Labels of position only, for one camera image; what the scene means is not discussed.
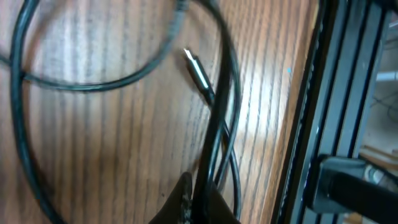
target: wooden table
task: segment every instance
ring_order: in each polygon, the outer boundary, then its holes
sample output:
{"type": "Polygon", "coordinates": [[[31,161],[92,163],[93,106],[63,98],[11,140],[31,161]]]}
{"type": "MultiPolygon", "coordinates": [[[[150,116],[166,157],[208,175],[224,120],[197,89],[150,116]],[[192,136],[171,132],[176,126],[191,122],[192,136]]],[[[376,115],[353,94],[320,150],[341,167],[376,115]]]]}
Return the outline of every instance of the wooden table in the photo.
{"type": "MultiPolygon", "coordinates": [[[[235,141],[242,223],[270,222],[314,2],[220,2],[243,87],[235,141]]],[[[9,55],[21,3],[0,1],[2,54],[9,55]]],[[[41,1],[29,29],[25,68],[80,83],[125,76],[159,47],[172,7],[172,0],[41,1]]],[[[195,171],[210,112],[192,85],[181,49],[189,46],[201,58],[214,83],[218,34],[211,17],[191,3],[172,53],[133,85],[89,94],[24,86],[32,148],[66,221],[147,223],[180,174],[195,171]]],[[[17,158],[9,105],[9,69],[0,65],[0,223],[48,223],[17,158]]],[[[231,204],[228,178],[224,197],[231,204]]]]}

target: black metal frame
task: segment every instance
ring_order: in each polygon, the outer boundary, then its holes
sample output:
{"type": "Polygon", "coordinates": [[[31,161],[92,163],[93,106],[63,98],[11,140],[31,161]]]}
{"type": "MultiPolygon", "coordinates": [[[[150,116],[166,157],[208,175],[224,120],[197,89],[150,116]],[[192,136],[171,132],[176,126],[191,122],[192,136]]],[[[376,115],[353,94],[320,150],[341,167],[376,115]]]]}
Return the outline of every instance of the black metal frame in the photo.
{"type": "Polygon", "coordinates": [[[309,208],[312,180],[323,156],[358,156],[390,18],[372,1],[320,2],[272,223],[342,222],[309,208]]]}

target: table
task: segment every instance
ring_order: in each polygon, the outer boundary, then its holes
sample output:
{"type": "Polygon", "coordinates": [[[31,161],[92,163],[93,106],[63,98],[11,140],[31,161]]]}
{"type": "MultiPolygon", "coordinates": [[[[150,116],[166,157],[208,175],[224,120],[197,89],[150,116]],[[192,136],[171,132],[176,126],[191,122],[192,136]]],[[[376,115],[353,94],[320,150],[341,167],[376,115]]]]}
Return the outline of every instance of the table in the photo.
{"type": "MultiPolygon", "coordinates": [[[[9,55],[21,4],[0,1],[2,54],[9,55]]],[[[241,222],[269,223],[316,1],[221,0],[220,7],[243,87],[234,145],[241,222]]],[[[170,0],[41,1],[24,67],[78,83],[126,76],[159,47],[172,8],[170,0]]],[[[172,53],[133,85],[104,93],[24,85],[32,149],[68,223],[147,223],[180,174],[195,172],[210,111],[188,76],[181,50],[189,46],[201,58],[214,85],[218,34],[212,18],[192,2],[172,53]]],[[[8,86],[9,69],[0,65],[0,223],[48,223],[17,158],[8,86]]],[[[224,197],[231,205],[230,175],[224,197]]]]}

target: wooden surface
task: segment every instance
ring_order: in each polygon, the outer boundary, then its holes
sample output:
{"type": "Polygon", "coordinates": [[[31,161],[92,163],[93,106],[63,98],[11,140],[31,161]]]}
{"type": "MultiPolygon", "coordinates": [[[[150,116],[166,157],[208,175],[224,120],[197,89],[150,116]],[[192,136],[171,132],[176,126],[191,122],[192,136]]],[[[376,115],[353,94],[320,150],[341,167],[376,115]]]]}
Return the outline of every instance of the wooden surface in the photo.
{"type": "MultiPolygon", "coordinates": [[[[21,2],[0,1],[2,54],[9,54],[21,2]]],[[[243,87],[235,142],[241,222],[269,223],[295,107],[294,100],[287,103],[288,96],[298,91],[314,7],[310,0],[220,4],[243,87]]],[[[25,67],[80,83],[125,76],[158,48],[172,6],[172,0],[43,0],[29,29],[25,67]]],[[[147,223],[180,174],[197,168],[209,110],[183,66],[181,48],[186,46],[215,82],[218,30],[191,3],[173,52],[133,85],[89,94],[24,85],[32,148],[66,221],[147,223]]],[[[8,85],[9,69],[0,65],[0,223],[48,223],[17,158],[8,85]]],[[[228,178],[224,197],[231,204],[228,178]]]]}

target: wood grain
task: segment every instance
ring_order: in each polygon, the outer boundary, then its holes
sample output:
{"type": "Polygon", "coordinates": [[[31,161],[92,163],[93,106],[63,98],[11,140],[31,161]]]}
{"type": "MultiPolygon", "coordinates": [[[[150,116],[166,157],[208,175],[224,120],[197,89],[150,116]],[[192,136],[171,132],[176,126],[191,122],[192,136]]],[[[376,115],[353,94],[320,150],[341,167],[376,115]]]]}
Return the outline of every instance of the wood grain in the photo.
{"type": "MultiPolygon", "coordinates": [[[[270,222],[295,107],[288,97],[299,86],[300,54],[311,33],[311,2],[220,1],[243,87],[235,142],[242,223],[270,222]]],[[[9,55],[21,4],[0,1],[2,54],[9,55]]],[[[29,29],[24,66],[68,82],[126,76],[159,47],[172,7],[172,0],[43,0],[29,29]]],[[[215,84],[218,34],[212,18],[192,3],[172,53],[133,85],[87,94],[24,86],[31,145],[68,223],[147,223],[180,174],[195,172],[210,112],[187,75],[181,49],[189,46],[201,58],[215,84]]],[[[17,158],[8,86],[9,69],[0,65],[0,223],[48,223],[17,158]]],[[[232,204],[228,178],[224,197],[232,204]]]]}

